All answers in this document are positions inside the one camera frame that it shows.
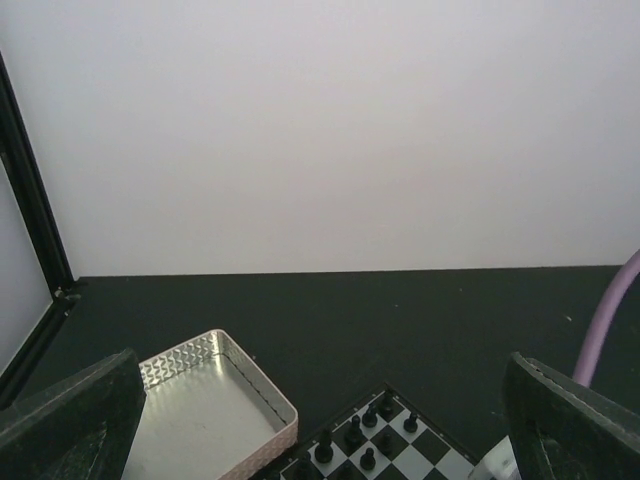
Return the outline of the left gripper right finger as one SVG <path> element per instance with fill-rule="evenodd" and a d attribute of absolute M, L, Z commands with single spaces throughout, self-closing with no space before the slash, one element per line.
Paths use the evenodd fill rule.
<path fill-rule="evenodd" d="M 502 397 L 523 479 L 637 479 L 639 416 L 513 353 Z"/>

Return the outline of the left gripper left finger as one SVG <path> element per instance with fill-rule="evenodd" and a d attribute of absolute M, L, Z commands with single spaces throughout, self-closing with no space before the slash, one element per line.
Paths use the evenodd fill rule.
<path fill-rule="evenodd" d="M 1 412 L 3 479 L 120 479 L 146 392 L 127 348 Z"/>

